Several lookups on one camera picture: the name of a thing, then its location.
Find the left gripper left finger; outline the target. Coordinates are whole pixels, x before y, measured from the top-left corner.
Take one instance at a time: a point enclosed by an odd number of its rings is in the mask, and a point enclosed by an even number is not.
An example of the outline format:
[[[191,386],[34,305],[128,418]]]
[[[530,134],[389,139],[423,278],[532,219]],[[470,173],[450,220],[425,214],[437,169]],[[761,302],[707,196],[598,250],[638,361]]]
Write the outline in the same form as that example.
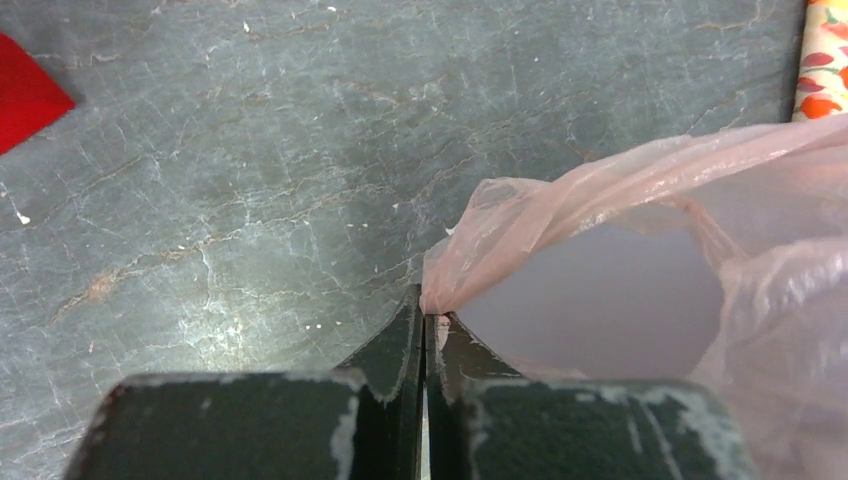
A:
[[[129,376],[103,398],[68,479],[417,479],[424,317],[392,318],[326,371]]]

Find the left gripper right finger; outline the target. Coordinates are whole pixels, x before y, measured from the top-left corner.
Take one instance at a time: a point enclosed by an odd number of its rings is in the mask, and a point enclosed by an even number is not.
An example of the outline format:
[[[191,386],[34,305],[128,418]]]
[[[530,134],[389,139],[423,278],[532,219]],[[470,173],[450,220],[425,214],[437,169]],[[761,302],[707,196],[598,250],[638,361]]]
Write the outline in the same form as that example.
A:
[[[735,421],[685,381],[533,379],[457,317],[425,319],[434,479],[755,479]]]

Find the grey plastic trash bin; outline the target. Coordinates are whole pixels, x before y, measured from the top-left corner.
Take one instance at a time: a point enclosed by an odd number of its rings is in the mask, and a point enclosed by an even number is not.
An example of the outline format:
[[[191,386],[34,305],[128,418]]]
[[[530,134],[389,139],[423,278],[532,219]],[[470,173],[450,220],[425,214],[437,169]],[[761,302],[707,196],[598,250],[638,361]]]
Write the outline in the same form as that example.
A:
[[[847,370],[847,184],[736,176],[639,206],[533,254],[458,316],[530,368],[835,381]]]

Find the pink translucent trash bag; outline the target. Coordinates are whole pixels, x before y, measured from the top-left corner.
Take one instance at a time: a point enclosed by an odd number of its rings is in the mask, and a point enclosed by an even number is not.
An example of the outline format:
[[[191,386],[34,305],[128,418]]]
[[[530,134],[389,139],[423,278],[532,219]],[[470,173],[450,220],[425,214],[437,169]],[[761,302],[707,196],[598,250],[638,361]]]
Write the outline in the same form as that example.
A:
[[[600,225],[683,229],[721,286],[691,377],[771,479],[847,475],[847,119],[655,140],[553,181],[482,181],[425,256],[422,310],[456,311]]]

